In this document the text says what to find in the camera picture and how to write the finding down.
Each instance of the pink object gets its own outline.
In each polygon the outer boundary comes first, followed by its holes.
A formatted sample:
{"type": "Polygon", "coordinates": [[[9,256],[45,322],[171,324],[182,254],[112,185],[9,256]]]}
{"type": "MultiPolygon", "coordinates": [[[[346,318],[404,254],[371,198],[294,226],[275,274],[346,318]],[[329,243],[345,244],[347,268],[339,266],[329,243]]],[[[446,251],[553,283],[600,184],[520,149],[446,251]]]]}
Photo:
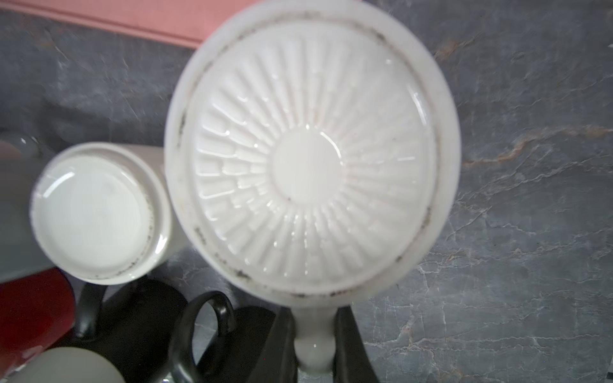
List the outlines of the pink object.
{"type": "Polygon", "coordinates": [[[0,8],[197,48],[259,0],[0,0],[0,8]]]}

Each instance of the white ceramic cup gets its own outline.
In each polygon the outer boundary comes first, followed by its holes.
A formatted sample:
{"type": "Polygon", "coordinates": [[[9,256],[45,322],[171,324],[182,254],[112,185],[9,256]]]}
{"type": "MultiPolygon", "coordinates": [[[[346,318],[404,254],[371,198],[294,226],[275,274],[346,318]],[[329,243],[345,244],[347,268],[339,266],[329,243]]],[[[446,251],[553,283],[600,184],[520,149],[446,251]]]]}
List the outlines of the white ceramic cup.
{"type": "Polygon", "coordinates": [[[428,252],[460,170],[436,62],[353,0],[267,1],[222,25],[181,75],[164,152],[187,236],[232,284],[292,308],[307,371],[332,365],[337,307],[428,252]]]}
{"type": "Polygon", "coordinates": [[[46,166],[32,192],[36,240],[84,281],[132,281],[189,241],[170,206],[162,148],[93,142],[46,166]]]}
{"type": "Polygon", "coordinates": [[[10,383],[125,383],[106,358],[86,349],[58,347],[29,362],[9,378],[10,383]]]}

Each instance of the white mug handle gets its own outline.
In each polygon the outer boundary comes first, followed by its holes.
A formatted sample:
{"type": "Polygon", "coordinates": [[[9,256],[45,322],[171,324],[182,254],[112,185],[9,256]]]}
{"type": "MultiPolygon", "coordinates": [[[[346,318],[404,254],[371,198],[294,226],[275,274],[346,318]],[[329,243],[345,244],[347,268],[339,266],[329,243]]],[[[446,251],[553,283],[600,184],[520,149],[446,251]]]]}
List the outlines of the white mug handle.
{"type": "Polygon", "coordinates": [[[294,349],[301,370],[326,373],[336,354],[334,319],[337,308],[292,308],[296,324],[294,349]]]}

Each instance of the smooth center circle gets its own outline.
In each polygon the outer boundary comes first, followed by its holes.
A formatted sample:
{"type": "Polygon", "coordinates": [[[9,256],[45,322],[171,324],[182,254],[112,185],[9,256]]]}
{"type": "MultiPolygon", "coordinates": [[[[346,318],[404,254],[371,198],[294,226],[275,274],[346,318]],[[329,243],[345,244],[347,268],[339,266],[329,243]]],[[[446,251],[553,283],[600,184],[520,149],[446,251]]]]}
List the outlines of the smooth center circle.
{"type": "Polygon", "coordinates": [[[288,201],[317,203],[338,190],[343,163],[338,147],[325,133],[295,129],[281,138],[273,155],[272,173],[288,201]]]}

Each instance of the marble countertop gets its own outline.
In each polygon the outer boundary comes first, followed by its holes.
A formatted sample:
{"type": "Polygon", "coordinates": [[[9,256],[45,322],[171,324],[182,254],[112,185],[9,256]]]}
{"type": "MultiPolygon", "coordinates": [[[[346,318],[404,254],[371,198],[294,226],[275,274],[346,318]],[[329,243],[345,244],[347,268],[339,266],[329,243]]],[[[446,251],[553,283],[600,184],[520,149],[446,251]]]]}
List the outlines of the marble countertop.
{"type": "MultiPolygon", "coordinates": [[[[613,354],[613,2],[380,0],[433,53],[463,140],[436,245],[356,303],[381,382],[602,382],[613,354]]],[[[190,50],[0,12],[0,127],[48,151],[162,145],[190,50]]],[[[154,272],[228,285],[192,249],[154,272]]],[[[204,310],[197,352],[215,320],[204,310]]],[[[302,382],[330,376],[301,375],[302,382]]]]}

